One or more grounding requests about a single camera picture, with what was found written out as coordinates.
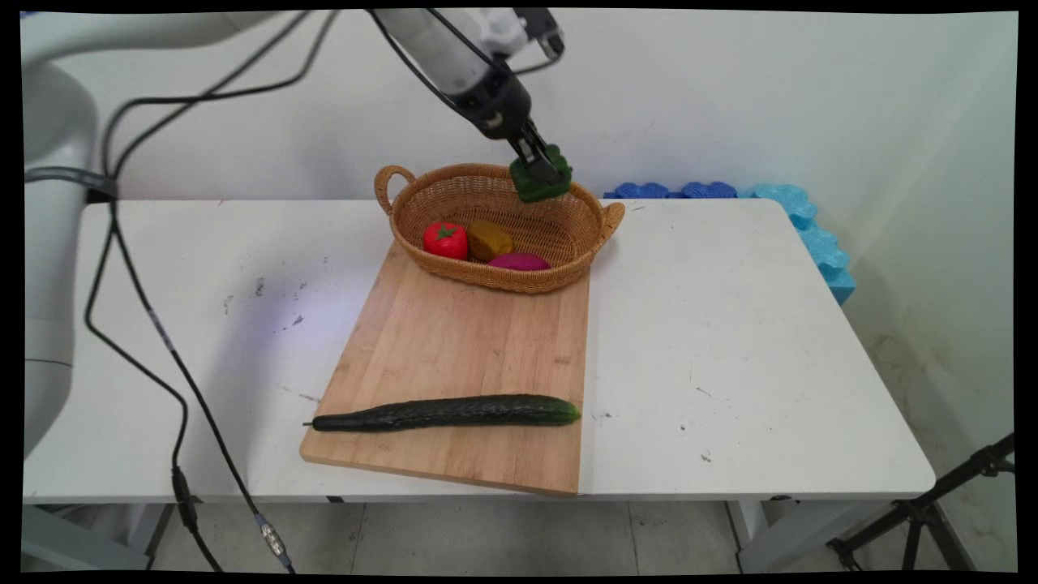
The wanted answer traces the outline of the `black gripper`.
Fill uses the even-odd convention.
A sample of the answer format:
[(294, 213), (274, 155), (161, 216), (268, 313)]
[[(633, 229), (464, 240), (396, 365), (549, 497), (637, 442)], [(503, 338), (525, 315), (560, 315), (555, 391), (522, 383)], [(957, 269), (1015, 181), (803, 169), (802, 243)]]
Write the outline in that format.
[(517, 154), (509, 173), (517, 186), (568, 184), (572, 171), (555, 144), (531, 121), (532, 100), (512, 71), (486, 71), (472, 88), (449, 93), (453, 106), (489, 140), (507, 140)]

